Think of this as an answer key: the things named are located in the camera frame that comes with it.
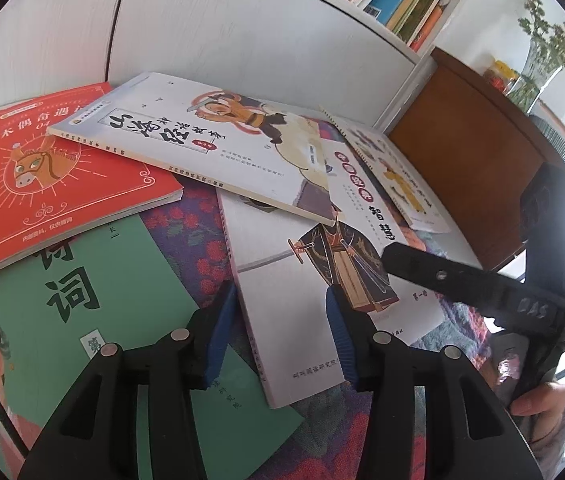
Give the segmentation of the right hand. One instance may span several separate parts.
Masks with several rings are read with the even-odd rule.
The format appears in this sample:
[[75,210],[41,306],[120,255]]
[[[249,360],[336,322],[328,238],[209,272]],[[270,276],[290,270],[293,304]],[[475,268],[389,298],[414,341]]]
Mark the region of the right hand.
[[565,452],[565,386],[545,382],[511,402],[509,411],[532,422],[525,440],[545,477],[552,477]]

